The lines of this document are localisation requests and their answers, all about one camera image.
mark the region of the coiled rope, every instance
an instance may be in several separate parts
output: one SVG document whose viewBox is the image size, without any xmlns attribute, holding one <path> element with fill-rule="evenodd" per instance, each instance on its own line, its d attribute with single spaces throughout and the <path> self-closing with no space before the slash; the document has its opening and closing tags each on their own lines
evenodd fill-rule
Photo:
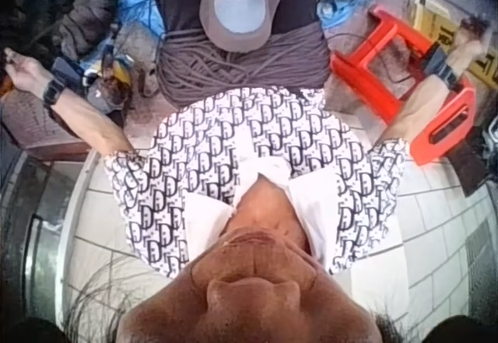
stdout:
<svg viewBox="0 0 498 343">
<path fill-rule="evenodd" d="M 319 89 L 330 75 L 330 51 L 319 22 L 272 35 L 249 53 L 228 53 L 201 30 L 168 33 L 156 59 L 160 91 L 184 107 L 236 87 Z"/>
</svg>

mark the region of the sneaker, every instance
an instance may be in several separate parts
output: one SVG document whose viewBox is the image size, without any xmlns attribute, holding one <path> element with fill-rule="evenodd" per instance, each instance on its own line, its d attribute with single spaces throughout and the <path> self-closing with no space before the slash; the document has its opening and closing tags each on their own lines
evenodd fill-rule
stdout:
<svg viewBox="0 0 498 343">
<path fill-rule="evenodd" d="M 272 33 L 280 0 L 201 0 L 199 17 L 208 38 L 224 51 L 247 53 Z"/>
</svg>

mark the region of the hand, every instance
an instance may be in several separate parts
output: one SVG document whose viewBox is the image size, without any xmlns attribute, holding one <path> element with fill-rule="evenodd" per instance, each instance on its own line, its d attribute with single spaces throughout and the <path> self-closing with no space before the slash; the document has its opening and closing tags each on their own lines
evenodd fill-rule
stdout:
<svg viewBox="0 0 498 343">
<path fill-rule="evenodd" d="M 472 59 L 484 55 L 491 44 L 493 27 L 484 18 L 463 19 L 454 35 L 453 48 L 464 51 Z"/>
<path fill-rule="evenodd" d="M 14 86 L 41 99 L 54 76 L 34 58 L 25 57 L 9 48 L 4 52 L 7 61 L 5 70 Z"/>
</svg>

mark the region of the red stool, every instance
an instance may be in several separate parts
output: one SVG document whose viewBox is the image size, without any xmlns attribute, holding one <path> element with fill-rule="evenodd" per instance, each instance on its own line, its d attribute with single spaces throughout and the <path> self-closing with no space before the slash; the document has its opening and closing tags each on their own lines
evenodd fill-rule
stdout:
<svg viewBox="0 0 498 343">
<path fill-rule="evenodd" d="M 331 56 L 331 69 L 389 125 L 400 111 L 402 100 L 382 84 L 368 69 L 368 64 L 396 36 L 401 37 L 418 56 L 424 55 L 432 42 L 378 6 L 373 7 L 370 14 L 379 19 L 380 24 L 351 55 L 335 52 Z M 421 71 L 413 73 L 416 84 L 402 96 L 403 100 L 423 80 Z M 462 77 L 460 84 L 460 91 L 448 95 L 437 116 L 412 142 L 412 157 L 419 166 L 443 156 L 470 131 L 475 118 L 475 89 L 465 77 Z"/>
</svg>

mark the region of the watch strap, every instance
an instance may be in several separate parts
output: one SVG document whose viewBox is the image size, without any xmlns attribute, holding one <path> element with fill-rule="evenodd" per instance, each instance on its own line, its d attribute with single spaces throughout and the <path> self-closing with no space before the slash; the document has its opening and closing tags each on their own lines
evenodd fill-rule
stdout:
<svg viewBox="0 0 498 343">
<path fill-rule="evenodd" d="M 422 70 L 425 76 L 439 77 L 449 90 L 459 86 L 459 78 L 452 67 L 446 63 L 447 55 L 438 42 L 435 42 L 423 57 Z"/>
<path fill-rule="evenodd" d="M 62 94 L 62 91 L 65 89 L 65 84 L 57 79 L 52 79 L 47 88 L 45 88 L 43 95 L 43 103 L 45 108 L 50 108 L 54 106 L 59 97 Z"/>
</svg>

